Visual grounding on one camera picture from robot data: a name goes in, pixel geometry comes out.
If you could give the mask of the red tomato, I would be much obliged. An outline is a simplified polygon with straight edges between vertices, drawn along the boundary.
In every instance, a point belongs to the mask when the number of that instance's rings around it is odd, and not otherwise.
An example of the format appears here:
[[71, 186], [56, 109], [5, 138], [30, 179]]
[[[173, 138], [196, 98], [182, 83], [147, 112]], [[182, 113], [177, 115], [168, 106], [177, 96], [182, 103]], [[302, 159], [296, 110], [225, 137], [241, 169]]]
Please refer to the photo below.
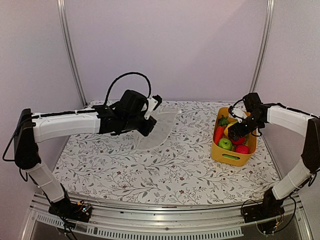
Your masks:
[[234, 140], [234, 139], [230, 139], [230, 141], [232, 142], [233, 145], [243, 145], [245, 143], [245, 140], [246, 138], [243, 136], [243, 137], [239, 137], [237, 140]]

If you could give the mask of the yellow lemon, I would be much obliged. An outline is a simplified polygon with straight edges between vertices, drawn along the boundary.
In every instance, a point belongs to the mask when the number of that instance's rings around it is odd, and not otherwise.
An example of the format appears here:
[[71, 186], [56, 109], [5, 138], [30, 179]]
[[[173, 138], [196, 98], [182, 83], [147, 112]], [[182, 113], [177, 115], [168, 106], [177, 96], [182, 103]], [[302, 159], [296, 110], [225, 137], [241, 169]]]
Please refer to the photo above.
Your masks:
[[229, 124], [226, 126], [226, 128], [225, 128], [224, 131], [223, 131], [223, 134], [224, 134], [226, 137], [229, 136], [229, 128], [230, 128], [231, 126], [233, 126], [234, 124], [236, 124], [236, 123], [237, 123], [237, 121], [234, 121], [234, 122], [229, 123]]

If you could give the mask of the green apple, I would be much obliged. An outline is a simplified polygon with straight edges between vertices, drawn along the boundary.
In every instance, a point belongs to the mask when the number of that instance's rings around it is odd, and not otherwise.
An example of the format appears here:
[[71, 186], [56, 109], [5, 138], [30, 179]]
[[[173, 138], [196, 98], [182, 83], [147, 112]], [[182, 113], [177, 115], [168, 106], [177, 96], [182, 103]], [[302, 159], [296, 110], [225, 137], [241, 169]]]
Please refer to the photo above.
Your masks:
[[227, 138], [221, 138], [218, 141], [218, 146], [224, 150], [231, 151], [233, 148], [232, 142]]

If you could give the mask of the clear zip top bag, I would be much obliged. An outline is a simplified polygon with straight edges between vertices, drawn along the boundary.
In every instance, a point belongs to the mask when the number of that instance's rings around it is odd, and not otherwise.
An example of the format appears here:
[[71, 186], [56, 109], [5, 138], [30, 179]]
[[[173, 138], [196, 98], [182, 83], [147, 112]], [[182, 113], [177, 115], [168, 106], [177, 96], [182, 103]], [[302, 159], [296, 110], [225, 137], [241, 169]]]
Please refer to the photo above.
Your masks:
[[179, 111], [173, 108], [164, 108], [152, 115], [157, 120], [153, 130], [146, 137], [139, 137], [136, 149], [137, 150], [152, 150], [163, 144], [169, 137], [174, 121]]

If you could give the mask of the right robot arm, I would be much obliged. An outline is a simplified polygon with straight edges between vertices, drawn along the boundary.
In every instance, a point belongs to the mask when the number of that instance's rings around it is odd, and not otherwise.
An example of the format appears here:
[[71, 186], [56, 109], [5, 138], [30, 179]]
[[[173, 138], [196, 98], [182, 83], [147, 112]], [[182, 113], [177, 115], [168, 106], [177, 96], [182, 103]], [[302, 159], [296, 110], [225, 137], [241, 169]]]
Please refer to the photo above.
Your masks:
[[283, 177], [264, 193], [264, 203], [258, 213], [269, 218], [278, 210], [279, 201], [305, 186], [311, 186], [320, 174], [320, 117], [288, 107], [280, 102], [264, 103], [256, 92], [251, 92], [228, 108], [229, 116], [237, 123], [227, 136], [239, 140], [246, 135], [266, 134], [270, 150], [278, 158], [284, 157], [280, 169]]

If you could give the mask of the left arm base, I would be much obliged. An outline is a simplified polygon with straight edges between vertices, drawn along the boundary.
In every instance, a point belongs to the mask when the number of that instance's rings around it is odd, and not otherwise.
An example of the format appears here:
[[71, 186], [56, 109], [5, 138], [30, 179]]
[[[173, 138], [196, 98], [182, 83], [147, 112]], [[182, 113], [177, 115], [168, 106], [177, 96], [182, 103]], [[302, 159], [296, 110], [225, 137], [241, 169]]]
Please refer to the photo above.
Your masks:
[[48, 212], [58, 217], [88, 223], [92, 215], [92, 205], [83, 200], [74, 203], [69, 198], [64, 198], [58, 202], [49, 201]]

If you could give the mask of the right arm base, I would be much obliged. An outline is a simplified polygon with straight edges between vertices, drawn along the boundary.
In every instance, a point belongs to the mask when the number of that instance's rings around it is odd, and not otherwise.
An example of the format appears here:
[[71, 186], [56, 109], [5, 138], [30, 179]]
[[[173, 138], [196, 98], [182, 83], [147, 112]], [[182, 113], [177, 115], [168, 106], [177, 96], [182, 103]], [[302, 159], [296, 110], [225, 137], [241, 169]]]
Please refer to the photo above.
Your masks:
[[240, 213], [245, 223], [259, 222], [257, 229], [263, 235], [271, 235], [276, 232], [284, 220], [283, 200], [267, 200], [258, 203], [252, 199], [246, 200]]

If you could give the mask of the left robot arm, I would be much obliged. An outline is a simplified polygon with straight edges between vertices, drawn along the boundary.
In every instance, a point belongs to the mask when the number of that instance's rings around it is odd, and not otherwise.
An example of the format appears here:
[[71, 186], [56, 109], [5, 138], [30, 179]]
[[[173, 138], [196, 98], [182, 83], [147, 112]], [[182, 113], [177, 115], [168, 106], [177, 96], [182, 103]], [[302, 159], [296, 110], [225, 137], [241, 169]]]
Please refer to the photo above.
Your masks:
[[53, 113], [32, 113], [26, 108], [21, 112], [8, 143], [13, 145], [12, 162], [37, 183], [63, 217], [70, 217], [75, 211], [74, 205], [67, 200], [63, 187], [42, 162], [38, 143], [77, 134], [119, 136], [130, 131], [138, 131], [147, 137], [157, 123], [151, 114], [161, 103], [159, 95], [146, 97], [134, 90], [126, 90], [121, 99], [110, 106], [104, 103], [82, 110]]

